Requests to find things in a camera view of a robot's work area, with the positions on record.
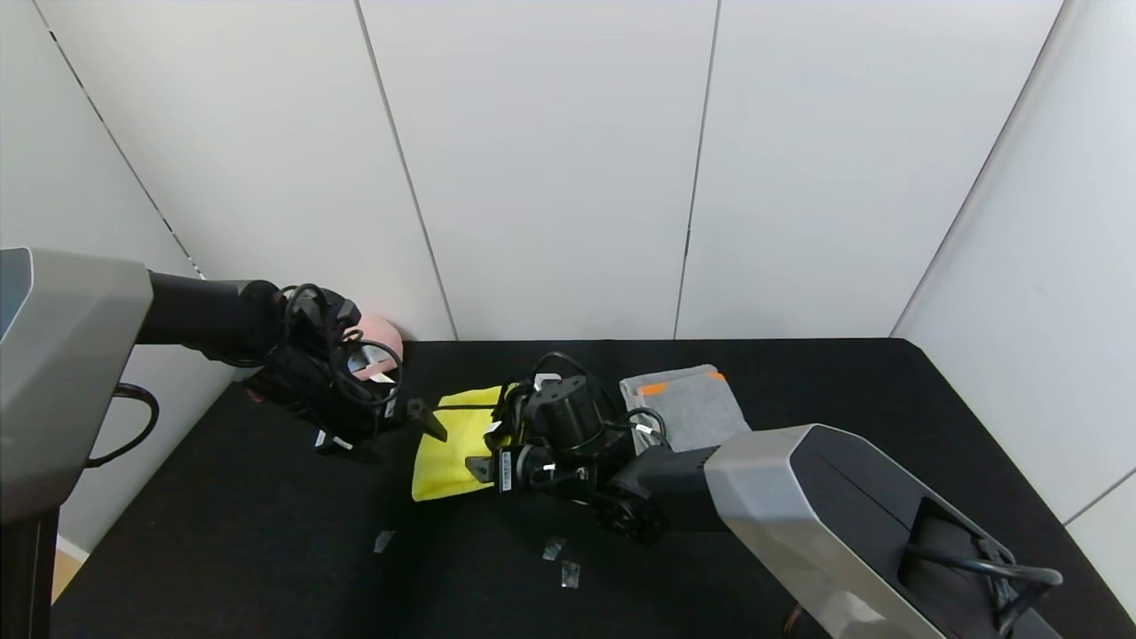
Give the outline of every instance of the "clear tape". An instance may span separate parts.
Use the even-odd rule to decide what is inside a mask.
[[[579,564],[567,561],[561,564],[560,588],[579,588]]]
[[[557,555],[560,554],[560,549],[565,547],[565,543],[568,543],[568,540],[562,537],[550,537],[549,541],[544,545],[544,554],[541,555],[541,558],[545,562],[557,561]]]
[[[386,545],[391,542],[391,539],[393,537],[394,537],[393,530],[384,530],[383,532],[378,533],[378,537],[375,538],[375,553],[378,554],[382,553],[383,550],[386,550]]]

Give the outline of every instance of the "white wall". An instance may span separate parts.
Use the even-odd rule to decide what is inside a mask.
[[[124,257],[195,276],[31,0],[0,2],[0,244]],[[93,548],[228,380],[227,367],[179,347],[134,349],[123,381],[154,395],[158,426],[130,455],[83,473],[60,533]],[[144,407],[112,403],[94,454],[133,439],[147,416]]]
[[[712,74],[715,0],[40,3],[207,276],[536,339],[887,334],[1059,0],[722,0]]]
[[[1136,2],[1071,2],[896,330],[1062,521],[1136,467],[1134,69]],[[1131,496],[1106,501],[1133,512]],[[1101,557],[1094,521],[1075,534]]]
[[[887,335],[1060,5],[722,0],[677,335]]]
[[[453,339],[351,0],[41,0],[212,279],[315,282]]]
[[[462,339],[670,338],[713,0],[365,0]]]

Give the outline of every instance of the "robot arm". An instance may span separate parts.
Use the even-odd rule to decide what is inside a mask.
[[[630,466],[612,481],[678,528],[724,522],[833,637],[1059,637],[1031,605],[1061,574],[1017,565],[858,435],[812,424],[740,434],[717,449],[653,450],[637,481]]]
[[[26,248],[0,250],[0,277],[5,638],[47,636],[58,509],[91,466],[111,397],[147,401],[148,429],[157,420],[152,396],[118,382],[134,345],[183,345],[249,368],[244,385],[350,447],[325,454],[374,462],[368,445],[395,423],[398,383],[356,379],[351,365],[364,346],[398,355],[352,331],[360,312],[334,291]]]

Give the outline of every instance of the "black table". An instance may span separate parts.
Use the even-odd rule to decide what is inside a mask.
[[[407,397],[495,385],[565,350],[615,383],[710,363],[754,429],[820,422],[875,442],[1021,563],[1066,584],[1066,639],[1136,637],[1069,534],[922,352],[901,340],[425,342]],[[312,455],[314,432],[229,389],[53,609],[56,637],[779,637],[792,599],[728,534],[636,547],[587,509],[492,491],[412,504],[415,433],[383,466]],[[376,536],[396,531],[382,554]],[[582,566],[560,588],[549,536]]]

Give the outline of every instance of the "gray towel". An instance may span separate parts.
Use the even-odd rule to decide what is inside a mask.
[[[619,392],[628,408],[646,406],[667,422],[667,437],[676,451],[718,446],[730,437],[750,432],[729,384],[709,364],[628,377],[619,382]],[[642,395],[640,389],[652,384],[666,385]],[[655,426],[654,420],[636,415],[636,423]],[[655,443],[650,435],[634,431],[635,453]]]

